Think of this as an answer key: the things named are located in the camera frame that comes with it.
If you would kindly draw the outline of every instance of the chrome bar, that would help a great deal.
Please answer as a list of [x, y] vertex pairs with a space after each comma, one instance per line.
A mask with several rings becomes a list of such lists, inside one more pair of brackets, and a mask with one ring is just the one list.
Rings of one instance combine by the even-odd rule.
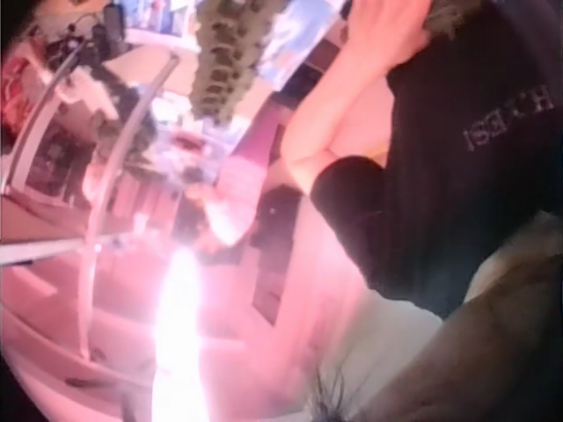
[[29, 169], [37, 154], [37, 148], [43, 139], [49, 122], [53, 119], [61, 104], [61, 100], [55, 94], [55, 89], [68, 73], [70, 65], [76, 60], [83, 45], [78, 46], [56, 70], [53, 79], [43, 89], [39, 100], [27, 116], [26, 123], [19, 133], [18, 139], [16, 139], [12, 160], [8, 164], [5, 177], [0, 185], [0, 193], [5, 193], [6, 188], [12, 185], [22, 191], [26, 185]]
[[117, 172], [120, 170], [125, 160], [133, 136], [141, 124], [150, 103], [157, 95], [158, 90], [164, 85], [170, 74], [179, 65], [179, 57], [172, 53], [168, 63], [162, 68], [157, 77], [149, 85], [146, 92], [139, 99], [129, 119], [125, 123], [120, 133], [112, 153], [107, 161], [104, 174], [102, 176], [98, 196], [92, 203], [92, 211], [86, 229], [86, 245], [82, 255], [82, 263], [78, 277], [78, 338], [80, 342], [80, 353], [85, 359], [90, 359], [90, 326], [92, 319], [92, 300], [94, 293], [94, 277], [96, 273], [96, 262], [98, 252], [96, 243], [99, 232], [104, 225], [106, 217], [107, 202], [113, 190]]
[[[96, 244], [102, 246], [112, 242], [127, 242], [129, 238], [134, 238], [134, 235], [132, 233], [116, 233], [98, 236]], [[84, 245], [83, 237], [0, 244], [0, 266], [9, 266], [18, 262], [49, 258], [65, 252], [79, 251]]]

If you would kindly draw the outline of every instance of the lens flare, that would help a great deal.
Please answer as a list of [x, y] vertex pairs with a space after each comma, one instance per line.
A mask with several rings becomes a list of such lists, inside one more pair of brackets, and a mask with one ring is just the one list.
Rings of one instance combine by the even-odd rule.
[[152, 422], [209, 422], [200, 378], [201, 341], [196, 326], [200, 282], [193, 253], [176, 250], [157, 312]]

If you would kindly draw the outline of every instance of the black t-shirt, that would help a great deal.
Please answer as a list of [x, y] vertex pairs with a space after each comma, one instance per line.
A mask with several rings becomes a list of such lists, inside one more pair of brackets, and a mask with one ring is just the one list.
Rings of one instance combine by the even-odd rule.
[[491, 5], [388, 75], [388, 164], [342, 158], [311, 200], [370, 288], [446, 317], [479, 265], [560, 213], [561, 110]]

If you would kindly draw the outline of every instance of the black sleeve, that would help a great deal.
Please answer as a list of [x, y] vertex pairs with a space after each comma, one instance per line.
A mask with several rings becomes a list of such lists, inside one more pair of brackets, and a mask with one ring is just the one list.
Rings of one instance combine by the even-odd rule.
[[311, 201], [366, 279], [377, 262], [374, 231], [383, 204], [384, 170], [374, 161], [349, 156], [324, 169]]

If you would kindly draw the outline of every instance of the metal railing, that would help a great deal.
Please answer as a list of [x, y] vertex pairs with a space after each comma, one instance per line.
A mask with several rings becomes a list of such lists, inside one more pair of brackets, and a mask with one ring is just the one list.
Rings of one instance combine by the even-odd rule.
[[[58, 105], [61, 103], [61, 100], [56, 96], [56, 87], [68, 73], [69, 67], [76, 59], [78, 53], [79, 49], [75, 50], [55, 72], [53, 79], [44, 88], [39, 101], [28, 116], [24, 128], [16, 140], [13, 158], [9, 164], [10, 167], [7, 169], [5, 173], [6, 177], [3, 178], [2, 185], [0, 186], [0, 192], [2, 194], [7, 193], [11, 187], [17, 188], [17, 186], [14, 186], [14, 182], [25, 186], [27, 174], [29, 173], [31, 163], [37, 153], [43, 134], [55, 115]], [[64, 252], [82, 250], [82, 262], [78, 278], [77, 309], [80, 355], [75, 355], [73, 352], [66, 350], [64, 347], [57, 345], [51, 339], [40, 334], [32, 326], [27, 325], [21, 318], [5, 308], [4, 305], [2, 306], [3, 313], [19, 326], [20, 329], [37, 338], [59, 354], [73, 361], [80, 361], [80, 363], [87, 367], [105, 373], [106, 375], [111, 375], [117, 380], [136, 384], [143, 388], [149, 386], [143, 385], [139, 380], [117, 373], [112, 369], [102, 367], [91, 361], [89, 333], [93, 310], [94, 275], [101, 245], [132, 236], [130, 233], [101, 235], [101, 229], [106, 218], [107, 203], [111, 191], [113, 190], [116, 176], [123, 165], [125, 156], [131, 147], [143, 116], [149, 111], [150, 103], [153, 98], [162, 88], [170, 74], [179, 65], [179, 62], [180, 58], [171, 52], [168, 62], [152, 81], [147, 91], [144, 92], [125, 123], [113, 147], [106, 168], [104, 169], [99, 194], [92, 203], [92, 211], [89, 216], [85, 237], [0, 245], [0, 266], [8, 266], [37, 258], [53, 257]]]
[[94, 276], [98, 259], [96, 245], [106, 217], [107, 202], [113, 190], [117, 173], [123, 165], [144, 115], [149, 111], [150, 103], [178, 65], [179, 57], [176, 54], [171, 54], [168, 63], [160, 70], [147, 91], [139, 99], [113, 146], [100, 182], [98, 195], [92, 203], [92, 211], [86, 229], [85, 249], [78, 277], [78, 337], [80, 352], [87, 360], [90, 359], [89, 331], [93, 308]]

